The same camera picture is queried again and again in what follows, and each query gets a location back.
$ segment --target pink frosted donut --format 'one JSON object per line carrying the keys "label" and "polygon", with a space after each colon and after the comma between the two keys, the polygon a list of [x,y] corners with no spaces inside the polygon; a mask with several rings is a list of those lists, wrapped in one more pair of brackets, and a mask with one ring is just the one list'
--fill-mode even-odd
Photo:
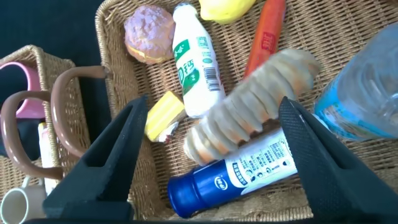
{"label": "pink frosted donut", "polygon": [[160,63],[173,58],[175,23],[165,9],[140,6],[124,23],[127,51],[138,61]]}

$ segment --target plastic bottle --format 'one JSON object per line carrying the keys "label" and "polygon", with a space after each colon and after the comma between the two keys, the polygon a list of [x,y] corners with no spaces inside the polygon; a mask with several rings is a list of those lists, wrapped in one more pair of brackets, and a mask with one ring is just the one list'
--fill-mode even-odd
{"label": "plastic bottle", "polygon": [[380,31],[325,88],[315,114],[334,133],[363,141],[398,137],[398,23]]}
{"label": "plastic bottle", "polygon": [[170,203],[182,218],[228,202],[297,173],[282,129],[261,136],[205,167],[172,177],[167,186]]}
{"label": "plastic bottle", "polygon": [[173,52],[185,111],[191,118],[202,117],[225,97],[211,38],[197,16],[188,3],[179,4],[173,14]]}

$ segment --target dark background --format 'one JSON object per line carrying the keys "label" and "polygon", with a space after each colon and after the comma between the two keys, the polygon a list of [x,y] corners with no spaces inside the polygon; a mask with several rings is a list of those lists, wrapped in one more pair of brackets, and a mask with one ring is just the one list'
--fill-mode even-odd
{"label": "dark background", "polygon": [[[0,58],[33,44],[76,66],[100,65],[95,12],[103,0],[2,0]],[[104,80],[80,79],[91,142],[111,121]]]}

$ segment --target orange carrot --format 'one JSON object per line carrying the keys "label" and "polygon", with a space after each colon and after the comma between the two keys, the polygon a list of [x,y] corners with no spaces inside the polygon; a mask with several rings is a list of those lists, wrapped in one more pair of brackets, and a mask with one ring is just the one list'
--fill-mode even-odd
{"label": "orange carrot", "polygon": [[285,0],[267,0],[262,8],[259,24],[249,54],[243,78],[277,52],[280,31],[285,16]]}

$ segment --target brown basket handle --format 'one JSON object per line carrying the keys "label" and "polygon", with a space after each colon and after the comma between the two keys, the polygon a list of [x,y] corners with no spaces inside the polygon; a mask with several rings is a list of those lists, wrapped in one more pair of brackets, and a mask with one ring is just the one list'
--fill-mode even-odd
{"label": "brown basket handle", "polygon": [[1,134],[8,157],[21,171],[34,177],[62,179],[61,167],[43,168],[30,161],[19,139],[17,128],[16,111],[20,101],[37,98],[49,102],[50,97],[47,91],[20,91],[7,98],[1,108]]}
{"label": "brown basket handle", "polygon": [[102,66],[76,67],[63,72],[52,88],[51,116],[54,130],[61,144],[73,155],[81,157],[87,149],[83,149],[72,134],[65,114],[65,102],[62,100],[65,89],[71,79],[76,77],[105,78]]}

